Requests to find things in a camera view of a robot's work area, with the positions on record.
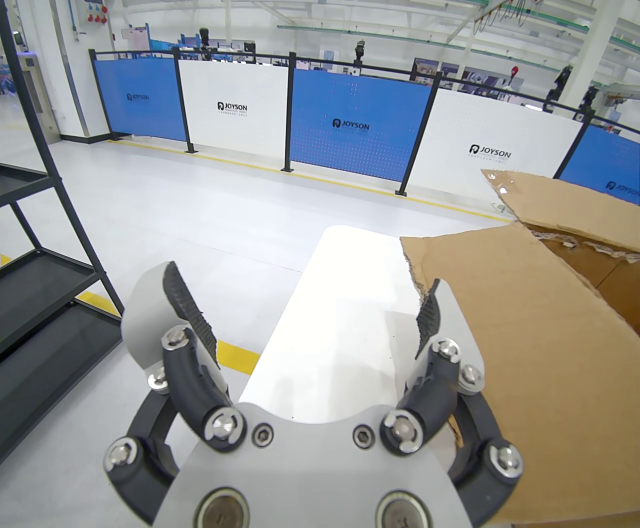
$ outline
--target blue fence panel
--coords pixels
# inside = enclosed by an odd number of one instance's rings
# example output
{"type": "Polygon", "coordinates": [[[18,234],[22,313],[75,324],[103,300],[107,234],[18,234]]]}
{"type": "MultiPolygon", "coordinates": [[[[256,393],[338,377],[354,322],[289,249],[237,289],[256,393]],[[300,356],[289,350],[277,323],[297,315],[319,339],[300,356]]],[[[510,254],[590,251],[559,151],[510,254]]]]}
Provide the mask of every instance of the blue fence panel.
{"type": "Polygon", "coordinates": [[[640,205],[640,145],[589,126],[560,179],[640,205]]]}
{"type": "Polygon", "coordinates": [[[173,59],[95,62],[111,129],[186,141],[173,59]]]}
{"type": "Polygon", "coordinates": [[[431,88],[296,70],[291,159],[402,181],[431,88]]]}

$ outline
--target brown cardboard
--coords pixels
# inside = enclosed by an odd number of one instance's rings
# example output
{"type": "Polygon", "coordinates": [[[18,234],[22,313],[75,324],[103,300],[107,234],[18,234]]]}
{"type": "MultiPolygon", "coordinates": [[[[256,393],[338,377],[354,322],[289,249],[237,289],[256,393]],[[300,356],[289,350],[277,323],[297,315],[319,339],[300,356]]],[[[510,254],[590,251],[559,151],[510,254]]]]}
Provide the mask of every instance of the brown cardboard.
{"type": "Polygon", "coordinates": [[[516,524],[514,528],[638,528],[640,527],[640,512],[607,515],[596,519],[578,519],[535,524],[516,524]]]}
{"type": "Polygon", "coordinates": [[[483,394],[525,460],[493,521],[640,510],[633,329],[522,224],[401,240],[422,295],[435,278],[451,285],[483,355],[483,394]]]}
{"type": "Polygon", "coordinates": [[[598,291],[640,335],[640,262],[620,262],[598,291]]]}
{"type": "Polygon", "coordinates": [[[483,174],[525,224],[640,253],[637,205],[544,176],[509,170],[483,170],[483,174]]]}
{"type": "Polygon", "coordinates": [[[533,174],[483,174],[518,219],[640,334],[640,207],[533,174]]]}

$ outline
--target black fence post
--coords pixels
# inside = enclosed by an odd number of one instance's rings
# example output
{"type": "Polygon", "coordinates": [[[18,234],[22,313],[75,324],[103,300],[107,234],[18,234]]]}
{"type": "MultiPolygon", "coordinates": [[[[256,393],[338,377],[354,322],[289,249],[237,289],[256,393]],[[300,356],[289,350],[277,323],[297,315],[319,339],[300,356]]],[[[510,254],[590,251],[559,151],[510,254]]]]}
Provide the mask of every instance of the black fence post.
{"type": "Polygon", "coordinates": [[[189,126],[187,125],[187,111],[184,108],[184,95],[182,93],[182,79],[180,78],[180,48],[173,47],[171,48],[173,52],[173,64],[175,65],[175,82],[178,83],[178,97],[180,99],[180,110],[182,110],[182,123],[184,124],[184,137],[187,141],[187,152],[188,154],[195,154],[198,152],[193,148],[193,143],[191,142],[191,138],[189,137],[189,126]]]}
{"type": "Polygon", "coordinates": [[[566,169],[566,166],[569,165],[569,161],[571,160],[571,158],[573,156],[573,153],[575,152],[575,149],[578,148],[578,145],[580,145],[580,141],[582,140],[582,137],[586,134],[587,128],[589,128],[589,125],[590,125],[591,120],[593,119],[594,115],[595,115],[595,111],[592,108],[589,108],[584,113],[584,119],[582,120],[582,126],[580,127],[580,130],[578,130],[578,133],[576,134],[576,137],[573,140],[573,143],[569,147],[569,150],[564,155],[564,159],[562,160],[562,163],[560,164],[560,167],[558,167],[558,170],[556,171],[556,174],[554,175],[554,180],[560,179],[560,176],[562,176],[562,173],[564,172],[564,169],[566,169]]]}
{"type": "Polygon", "coordinates": [[[91,61],[91,68],[93,69],[93,76],[95,78],[95,85],[98,88],[98,95],[100,96],[100,104],[102,104],[102,111],[104,112],[104,119],[107,122],[107,128],[109,129],[109,135],[112,141],[120,141],[120,136],[113,132],[111,128],[111,122],[109,121],[109,114],[107,114],[107,107],[104,104],[104,97],[102,96],[102,88],[100,87],[100,81],[98,80],[98,72],[95,69],[95,62],[97,57],[95,55],[95,49],[89,50],[89,60],[91,61]]]}
{"type": "Polygon", "coordinates": [[[415,143],[413,144],[413,150],[411,151],[409,163],[406,164],[406,170],[404,171],[404,177],[402,178],[402,183],[400,184],[400,188],[396,191],[396,194],[399,196],[406,196],[406,185],[409,182],[409,176],[411,175],[411,170],[413,169],[415,158],[416,156],[418,156],[418,150],[420,149],[420,144],[422,143],[422,137],[427,127],[427,121],[429,120],[431,109],[433,108],[433,102],[436,100],[436,92],[440,87],[441,80],[442,80],[442,72],[437,72],[436,77],[433,80],[433,85],[431,86],[429,99],[427,99],[427,105],[424,107],[424,113],[422,114],[422,121],[420,121],[420,128],[418,129],[418,135],[415,137],[415,143]]]}
{"type": "Polygon", "coordinates": [[[296,52],[289,52],[289,77],[287,78],[287,131],[284,138],[284,172],[293,172],[291,168],[291,112],[293,111],[293,75],[296,71],[296,52]]]}
{"type": "Polygon", "coordinates": [[[107,277],[107,272],[102,267],[102,263],[100,262],[97,253],[93,249],[93,246],[89,241],[89,237],[87,236],[86,231],[84,230],[84,227],[80,222],[80,218],[78,217],[76,210],[71,203],[71,199],[69,198],[67,190],[62,183],[62,178],[60,177],[58,168],[53,161],[53,156],[51,155],[51,151],[47,146],[47,142],[44,138],[44,133],[42,132],[42,128],[40,127],[40,123],[38,122],[38,116],[36,114],[35,107],[33,106],[33,101],[29,96],[29,88],[27,87],[27,83],[24,80],[22,68],[20,67],[20,61],[18,60],[18,55],[15,50],[13,33],[11,31],[11,26],[9,26],[9,16],[7,14],[4,0],[0,0],[0,42],[4,47],[4,55],[6,56],[7,64],[9,64],[9,71],[11,72],[11,75],[13,77],[15,90],[18,94],[18,99],[20,100],[20,105],[22,106],[24,117],[27,120],[27,124],[29,125],[29,130],[31,131],[31,135],[33,136],[33,141],[36,144],[36,148],[38,149],[40,157],[42,158],[42,164],[44,165],[44,168],[49,177],[54,181],[54,189],[56,190],[58,199],[60,200],[62,208],[67,214],[69,222],[71,222],[71,225],[76,232],[76,236],[82,244],[84,252],[86,253],[87,257],[89,257],[89,261],[100,277],[100,280],[102,280],[102,284],[105,290],[107,290],[109,297],[111,297],[113,304],[115,304],[119,313],[122,315],[122,313],[124,312],[122,301],[120,301],[120,298],[118,297],[113,284],[111,284],[109,277],[107,277]]]}

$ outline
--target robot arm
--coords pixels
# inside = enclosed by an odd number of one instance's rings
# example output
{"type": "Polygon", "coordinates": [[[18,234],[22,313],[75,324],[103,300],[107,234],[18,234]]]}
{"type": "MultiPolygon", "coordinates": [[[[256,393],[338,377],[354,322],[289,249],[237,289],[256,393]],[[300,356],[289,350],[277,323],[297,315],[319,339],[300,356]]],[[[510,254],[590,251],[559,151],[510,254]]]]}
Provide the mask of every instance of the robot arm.
{"type": "Polygon", "coordinates": [[[418,326],[396,407],[300,424],[230,402],[215,338],[177,267],[154,268],[122,322],[152,391],[105,455],[109,480],[156,528],[480,526],[511,495],[522,458],[480,392],[482,357],[445,281],[434,283],[418,326]],[[177,413],[201,440],[179,471],[165,444],[177,413]],[[447,473],[428,442],[451,415],[464,445],[447,473]]]}

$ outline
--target black metal shelf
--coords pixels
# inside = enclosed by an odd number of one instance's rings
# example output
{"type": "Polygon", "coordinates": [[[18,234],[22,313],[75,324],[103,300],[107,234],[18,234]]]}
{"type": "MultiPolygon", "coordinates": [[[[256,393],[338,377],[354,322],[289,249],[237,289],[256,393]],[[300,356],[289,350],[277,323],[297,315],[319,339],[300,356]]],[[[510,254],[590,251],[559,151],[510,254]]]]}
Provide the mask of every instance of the black metal shelf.
{"type": "Polygon", "coordinates": [[[0,463],[120,341],[119,317],[71,301],[0,363],[0,463]]]}
{"type": "Polygon", "coordinates": [[[0,207],[54,186],[45,172],[0,163],[0,207]]]}
{"type": "Polygon", "coordinates": [[[120,342],[120,318],[75,298],[100,280],[124,306],[100,263],[47,146],[15,49],[5,0],[0,47],[46,172],[0,164],[9,205],[34,249],[0,268],[0,463],[74,385],[120,342]],[[53,188],[91,265],[42,247],[18,201],[53,188]]]}
{"type": "Polygon", "coordinates": [[[0,358],[98,279],[88,264],[43,248],[1,267],[0,358]]]}

